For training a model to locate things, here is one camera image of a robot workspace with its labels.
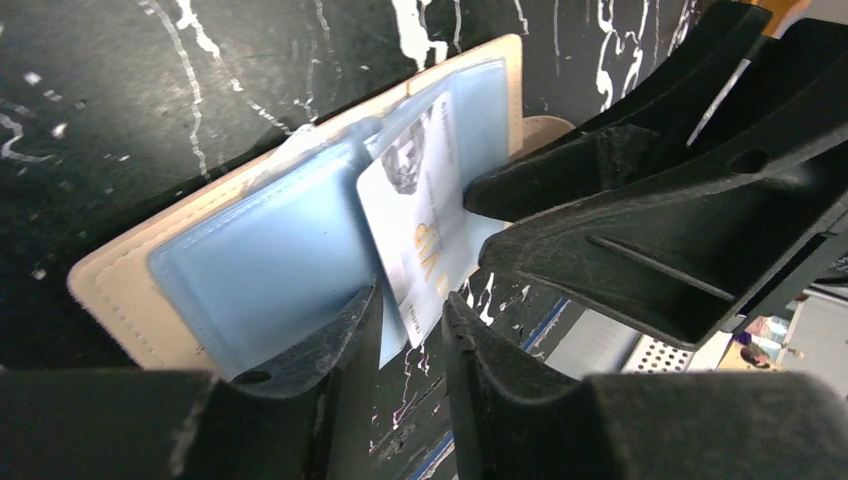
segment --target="id card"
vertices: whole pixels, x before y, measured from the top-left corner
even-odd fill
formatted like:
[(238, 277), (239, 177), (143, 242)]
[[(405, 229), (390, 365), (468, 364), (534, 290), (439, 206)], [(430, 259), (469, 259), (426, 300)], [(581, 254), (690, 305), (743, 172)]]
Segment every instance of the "id card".
[(409, 341), (418, 347), (476, 264), (462, 207), (450, 94), (440, 95), (356, 187)]

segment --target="white paint splatter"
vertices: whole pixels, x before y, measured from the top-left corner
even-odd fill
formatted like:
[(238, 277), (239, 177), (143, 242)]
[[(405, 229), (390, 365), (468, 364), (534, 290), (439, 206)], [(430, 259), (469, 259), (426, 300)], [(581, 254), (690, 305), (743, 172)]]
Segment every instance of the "white paint splatter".
[(471, 291), (471, 283), (467, 278), (465, 279), (465, 283), (462, 284), (462, 288), (468, 291), (468, 298), (465, 299), (465, 303), (467, 303), (470, 308), (474, 308), (474, 292)]
[(35, 84), (37, 84), (38, 82), (41, 81), (41, 75), (39, 75), (35, 72), (27, 72), (24, 75), (24, 81), (27, 82), (30, 85), (35, 85)]
[(683, 43), (686, 35), (689, 33), (689, 26), (695, 13), (695, 7), (698, 0), (684, 0), (683, 10), (680, 12), (680, 18), (677, 19), (677, 27), (674, 28), (674, 33), (671, 34), (671, 44), (668, 46), (668, 55), (674, 52), (674, 49)]
[(201, 150), (200, 141), (197, 139), (197, 131), (200, 129), (200, 122), (203, 120), (203, 114), (200, 113), (199, 107), (200, 102), (203, 101), (203, 96), (200, 92), (200, 84), (197, 82), (197, 76), (194, 73), (194, 67), (191, 65), (191, 60), (188, 58), (188, 52), (186, 52), (186, 49), (183, 47), (183, 42), (180, 40), (180, 35), (177, 33), (174, 25), (171, 23), (171, 18), (168, 17), (168, 14), (165, 13), (165, 10), (163, 10), (159, 5), (159, 2), (156, 0), (138, 0), (138, 3), (143, 7), (153, 9), (156, 16), (159, 17), (159, 21), (162, 22), (162, 26), (164, 26), (165, 30), (168, 31), (168, 36), (171, 37), (171, 43), (174, 45), (174, 50), (177, 51), (177, 55), (180, 57), (180, 62), (182, 63), (183, 70), (185, 70), (186, 77), (188, 77), (188, 82), (191, 85), (191, 94), (194, 98), (194, 101), (191, 102), (191, 114), (194, 117), (194, 126), (188, 136), (189, 142), (191, 142), (191, 152), (195, 157), (197, 157), (197, 166), (200, 169), (200, 174), (209, 178), (209, 173), (206, 168), (206, 154), (203, 153), (203, 150)]
[(627, 41), (633, 43), (633, 55), (630, 67), (625, 75), (624, 84), (621, 87), (620, 98), (624, 98), (627, 94), (628, 87), (632, 90), (639, 82), (639, 72), (642, 68), (642, 59), (644, 52), (642, 51), (641, 43), (642, 36), (645, 33), (645, 23), (647, 21), (648, 9), (650, 0), (642, 0), (642, 18), (639, 26), (639, 32), (627, 31), (621, 35), (616, 29), (615, 23), (615, 0), (598, 0), (598, 27), (606, 34), (601, 43), (601, 52), (598, 57), (598, 68), (595, 73), (595, 86), (598, 93), (603, 95), (604, 102), (601, 105), (601, 112), (606, 111), (612, 106), (615, 97), (615, 87), (613, 86), (612, 77), (604, 68), (606, 60), (607, 48), (610, 40), (615, 37), (615, 55), (620, 56), (627, 45)]
[[(203, 28), (203, 25), (197, 19), (197, 14), (195, 14), (191, 10), (191, 0), (175, 0), (177, 5), (180, 7), (180, 11), (182, 12), (182, 17), (177, 21), (177, 28), (183, 30), (188, 28), (189, 26), (194, 29), (195, 40), (197, 41), (197, 45), (202, 48), (204, 51), (211, 53), (212, 58), (215, 60), (215, 63), (221, 68), (229, 77), (230, 85), (234, 92), (243, 93), (244, 87), (241, 85), (241, 80), (236, 78), (230, 70), (229, 65), (224, 62), (224, 58), (221, 56), (221, 48), (206, 35), (206, 31)], [(292, 131), (289, 129), (287, 125), (282, 122), (277, 121), (277, 119), (269, 114), (264, 107), (258, 105), (252, 99), (246, 97), (244, 98), (244, 103), (247, 104), (251, 109), (253, 109), (257, 114), (264, 118), (271, 125), (282, 130), (286, 135), (291, 135)]]
[(491, 327), (492, 323), (495, 321), (491, 315), (489, 315), (489, 307), (492, 305), (492, 299), (494, 295), (492, 295), (492, 287), (495, 284), (495, 274), (489, 274), (489, 281), (486, 282), (486, 287), (483, 289), (483, 292), (489, 292), (489, 297), (486, 299), (486, 304), (483, 305), (483, 293), (480, 293), (480, 299), (478, 300), (477, 306), (483, 307), (483, 311), (480, 312), (480, 320), (486, 324), (487, 327)]
[(401, 396), (401, 405), (400, 408), (392, 412), (392, 430), (397, 430), (400, 426), (400, 421), (403, 420), (403, 416), (406, 414), (406, 411), (409, 410), (409, 407), (412, 406), (413, 400), (418, 396), (418, 392), (415, 392), (412, 395), (412, 398), (409, 401), (406, 400), (406, 394), (409, 390), (409, 379), (412, 377), (412, 366), (409, 364), (409, 354), (412, 353), (412, 349), (406, 351), (406, 356), (403, 358), (403, 374), (406, 375), (406, 380), (403, 383), (403, 395)]
[(521, 27), (524, 29), (524, 35), (530, 35), (530, 30), (527, 25), (527, 18), (524, 16), (524, 10), (521, 8), (521, 0), (512, 0), (515, 3), (515, 10), (518, 12), (518, 21), (521, 22)]
[(264, 108), (264, 107), (262, 107), (262, 106), (258, 105), (258, 104), (257, 104), (257, 103), (255, 103), (253, 100), (249, 100), (249, 99), (248, 99), (248, 100), (245, 100), (245, 102), (247, 103), (247, 105), (248, 105), (250, 108), (252, 108), (252, 109), (253, 109), (253, 110), (257, 113), (257, 115), (259, 115), (260, 117), (262, 117), (262, 118), (264, 118), (265, 120), (267, 120), (267, 121), (268, 121), (268, 123), (270, 123), (271, 125), (273, 125), (273, 126), (275, 126), (275, 127), (279, 128), (280, 130), (282, 130), (283, 132), (285, 132), (285, 134), (286, 134), (286, 135), (291, 135), (291, 134), (292, 134), (292, 131), (289, 129), (289, 127), (288, 127), (286, 124), (284, 124), (284, 123), (282, 123), (282, 122), (277, 121), (277, 119), (276, 119), (276, 118), (274, 118), (274, 116), (273, 116), (273, 115), (271, 115), (270, 113), (268, 113), (268, 112), (265, 110), (265, 108)]
[(50, 135), (53, 135), (53, 138), (65, 138), (66, 128), (68, 128), (68, 124), (66, 122), (62, 122), (53, 127), (53, 130), (50, 130)]
[(556, 53), (556, 72), (559, 76), (559, 0), (554, 0), (554, 52)]
[(660, 0), (654, 0), (654, 68), (657, 67), (657, 53), (660, 50)]
[(462, 53), (462, 47), (459, 46), (459, 35), (462, 31), (462, 5), (460, 0), (453, 0), (453, 14), (456, 17), (456, 23), (453, 27), (453, 47), (456, 53)]
[[(429, 4), (430, 0), (422, 0), (422, 11)], [(448, 45), (445, 42), (430, 40), (427, 29), (421, 23), (420, 13), (415, 8), (416, 0), (392, 0), (392, 6), (395, 9), (400, 51), (403, 55), (415, 61), (419, 72), (424, 70), (430, 49), (435, 51), (436, 63), (443, 62), (448, 56)]]
[(321, 29), (324, 30), (324, 39), (330, 41), (330, 24), (324, 17), (324, 4), (321, 0), (313, 0), (315, 3), (315, 14), (318, 16), (318, 22), (321, 23)]
[(59, 100), (64, 98), (53, 90), (47, 90), (46, 92), (44, 92), (44, 96), (49, 98), (51, 102), (58, 102)]
[(430, 376), (430, 354), (424, 351), (424, 344), (421, 344), (421, 360), (418, 362), (418, 369), (424, 372), (425, 377)]
[(21, 127), (21, 124), (15, 122), (11, 118), (6, 115), (0, 113), (0, 125), (4, 128), (8, 128), (12, 131), (12, 138), (6, 140), (6, 143), (0, 147), (0, 155), (4, 158), (11, 158), (12, 160), (18, 160), (20, 162), (29, 162), (29, 163), (38, 163), (48, 158), (51, 158), (53, 155), (46, 155), (43, 157), (34, 157), (32, 155), (24, 155), (23, 153), (16, 152), (12, 150), (12, 145), (15, 144), (18, 140), (24, 138), (24, 129)]
[(315, 53), (318, 51), (318, 39), (315, 38), (312, 25), (308, 22), (306, 23), (306, 30), (309, 32), (309, 36), (312, 37), (309, 50), (309, 65), (306, 67), (306, 101), (301, 102), (296, 99), (293, 103), (303, 107), (307, 120), (314, 122), (318, 118), (318, 112), (312, 108), (312, 102), (315, 100), (315, 94), (312, 92), (312, 80), (315, 77)]

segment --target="screw hole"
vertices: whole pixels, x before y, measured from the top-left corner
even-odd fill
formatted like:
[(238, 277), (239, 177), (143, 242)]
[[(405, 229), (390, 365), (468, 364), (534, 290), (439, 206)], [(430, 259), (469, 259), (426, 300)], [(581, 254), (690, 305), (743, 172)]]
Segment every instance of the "screw hole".
[(255, 385), (257, 383), (267, 382), (271, 379), (271, 374), (264, 370), (248, 370), (233, 379), (236, 385)]
[(768, 154), (762, 150), (751, 150), (736, 156), (730, 162), (730, 172), (739, 174), (760, 173), (768, 165)]

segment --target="light blue card sleeve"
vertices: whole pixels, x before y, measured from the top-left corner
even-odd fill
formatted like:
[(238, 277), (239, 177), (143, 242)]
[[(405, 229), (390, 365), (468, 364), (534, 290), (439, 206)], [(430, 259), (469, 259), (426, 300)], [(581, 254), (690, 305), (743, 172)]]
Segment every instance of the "light blue card sleeve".
[[(390, 141), (407, 116), (445, 90), (454, 98), (463, 188), (508, 160), (503, 62), (454, 73), (379, 122), (371, 143)], [(384, 284), (382, 367), (407, 336), (356, 191), (371, 162), (353, 129), (302, 165), (155, 249), (151, 273), (222, 373), (236, 375), (330, 322), (355, 293)], [(473, 253), (503, 223), (470, 216)]]

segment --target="stitching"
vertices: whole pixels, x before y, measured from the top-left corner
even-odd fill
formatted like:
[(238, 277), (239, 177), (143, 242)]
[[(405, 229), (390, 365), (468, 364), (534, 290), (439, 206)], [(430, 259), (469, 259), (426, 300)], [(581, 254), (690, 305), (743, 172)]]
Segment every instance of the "stitching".
[(175, 230), (179, 227), (182, 227), (186, 222), (188, 222), (192, 218), (194, 218), (197, 215), (204, 213), (207, 210), (209, 210), (209, 208), (211, 206), (213, 206), (213, 204), (217, 203), (221, 198), (229, 195), (231, 192), (238, 190), (239, 188), (241, 188), (241, 184), (237, 184), (233, 187), (230, 187), (230, 188), (222, 191), (221, 193), (219, 193), (215, 197), (211, 198), (208, 202), (197, 207), (197, 209), (195, 209), (194, 211), (192, 211), (191, 213), (189, 213), (188, 215), (186, 215), (185, 217), (180, 219), (179, 222), (172, 224), (171, 226), (169, 226), (165, 230), (162, 230), (161, 232), (157, 233), (155, 236), (145, 240), (140, 245), (137, 245), (137, 246), (123, 252), (115, 260), (113, 260), (112, 262), (110, 262), (109, 264), (104, 266), (103, 269), (100, 270), (100, 272), (98, 272), (97, 275), (94, 277), (94, 289), (100, 295), (100, 298), (102, 300), (106, 301), (106, 303), (112, 308), (112, 311), (118, 316), (121, 323), (124, 324), (127, 327), (127, 329), (130, 331), (130, 333), (132, 333), (133, 336), (135, 336), (135, 338), (139, 342), (141, 342), (141, 344), (145, 348), (145, 350), (147, 350), (148, 353), (150, 353), (152, 356), (154, 356), (159, 361), (159, 364), (163, 367), (167, 366), (167, 362), (165, 362), (165, 360), (162, 357), (160, 357), (159, 353), (153, 348), (153, 346), (150, 344), (150, 342), (147, 340), (147, 338), (145, 338), (145, 336), (133, 324), (132, 319), (130, 319), (130, 317), (123, 310), (121, 310), (121, 307), (118, 306), (117, 303), (115, 301), (113, 301), (112, 298), (109, 297), (109, 295), (106, 293), (106, 291), (100, 286), (100, 283), (99, 283), (100, 278), (104, 273), (106, 273), (106, 271), (108, 271), (110, 268), (116, 266), (118, 263), (122, 262), (124, 259), (128, 258), (130, 256), (130, 254), (132, 254), (133, 252), (135, 252), (135, 251), (137, 251), (141, 248), (144, 248), (145, 245), (159, 239), (163, 235), (167, 235), (168, 233), (172, 232), (173, 230)]

